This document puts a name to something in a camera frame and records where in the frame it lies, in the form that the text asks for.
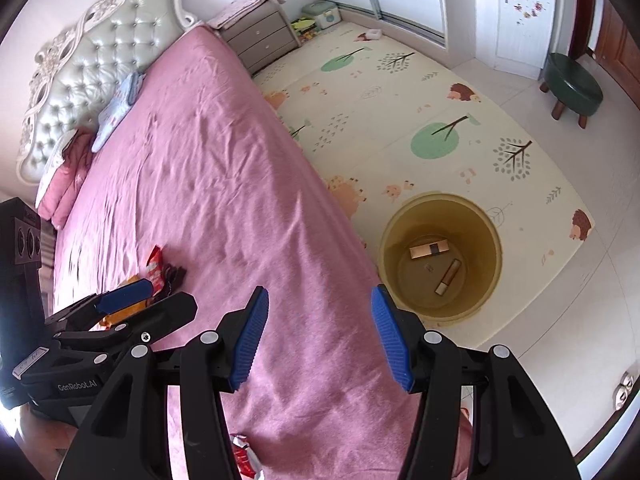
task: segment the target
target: wooden stool leg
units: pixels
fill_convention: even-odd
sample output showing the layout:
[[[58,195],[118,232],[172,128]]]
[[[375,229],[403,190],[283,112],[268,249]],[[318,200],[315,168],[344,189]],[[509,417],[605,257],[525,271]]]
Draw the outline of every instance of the wooden stool leg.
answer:
[[[554,106],[554,110],[551,112],[551,116],[556,121],[559,121],[560,116],[562,115],[562,112],[564,112],[565,107],[566,105],[564,103],[561,103],[560,101],[556,101],[556,106]]]

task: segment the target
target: headboard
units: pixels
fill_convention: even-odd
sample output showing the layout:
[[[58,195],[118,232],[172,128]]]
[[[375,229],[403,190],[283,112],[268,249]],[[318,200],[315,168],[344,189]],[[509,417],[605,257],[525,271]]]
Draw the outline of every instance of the headboard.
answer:
[[[36,54],[22,123],[18,179],[38,184],[64,132],[98,129],[98,113],[133,70],[144,72],[201,22],[181,0],[99,0]]]

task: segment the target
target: pink quilt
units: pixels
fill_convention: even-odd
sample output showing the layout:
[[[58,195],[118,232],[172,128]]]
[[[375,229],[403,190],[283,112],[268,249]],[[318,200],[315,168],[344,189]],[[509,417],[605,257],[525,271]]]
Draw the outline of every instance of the pink quilt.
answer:
[[[268,480],[395,480],[418,397],[392,379],[379,343],[376,270],[238,58],[203,27],[148,70],[95,157],[58,237],[57,306],[116,287],[155,244],[188,270],[184,290],[198,303],[195,321],[158,349],[215,328],[256,285],[269,290],[249,380],[222,394],[229,430],[249,436]],[[169,410],[182,480],[176,391]]]

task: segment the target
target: carved headboard frame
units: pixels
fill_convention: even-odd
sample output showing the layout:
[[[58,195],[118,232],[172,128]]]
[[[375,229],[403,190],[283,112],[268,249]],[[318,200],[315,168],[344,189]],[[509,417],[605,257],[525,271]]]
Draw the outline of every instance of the carved headboard frame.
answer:
[[[181,1],[182,0],[172,0],[174,16],[172,16],[170,20],[172,22],[171,26],[176,32],[179,32],[179,34],[175,38],[165,38],[165,43],[173,43],[181,34],[202,23],[197,20],[196,16],[186,12],[182,8]],[[43,145],[42,139],[37,139],[38,131],[36,126],[38,124],[38,115],[49,103],[56,76],[67,63],[73,61],[74,54],[81,44],[82,39],[90,36],[91,31],[94,30],[95,27],[98,27],[101,23],[105,22],[105,20],[108,20],[110,16],[117,12],[120,6],[126,2],[127,0],[99,0],[95,2],[82,14],[75,25],[64,28],[53,40],[44,44],[36,54],[35,61],[37,63],[37,69],[29,82],[30,99],[28,110],[22,122],[22,137],[17,160],[17,175],[21,182],[30,185],[38,184],[40,176],[42,175],[42,168],[52,149],[53,141],[63,133],[63,131],[60,131],[55,134],[50,134],[46,139],[48,146]],[[168,46],[168,44],[160,44],[160,48],[157,49],[157,55],[147,54],[145,61],[150,64],[150,62],[159,57],[161,52]],[[126,74],[123,74],[122,77],[119,76],[120,73],[118,73],[118,81],[113,81],[113,83],[122,80]],[[103,104],[102,107],[106,106],[115,90],[114,84],[108,86],[109,88],[100,94],[100,102]],[[97,129],[96,117],[99,111],[97,109],[98,106],[95,105],[95,103],[91,103],[90,105],[94,106],[90,106],[92,108],[91,110],[87,109],[87,118],[84,122],[92,124]],[[77,121],[64,124],[63,127],[70,129],[76,126],[76,124],[74,124],[75,122]]]

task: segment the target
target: floor mat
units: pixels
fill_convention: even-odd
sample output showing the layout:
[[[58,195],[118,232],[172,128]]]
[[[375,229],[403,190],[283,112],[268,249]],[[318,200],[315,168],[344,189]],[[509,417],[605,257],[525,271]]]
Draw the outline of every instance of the floor mat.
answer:
[[[575,189],[502,109],[439,63],[343,22],[254,79],[376,260],[412,197],[457,194],[487,212],[502,273],[473,316],[438,328],[476,347],[558,274],[594,226]]]

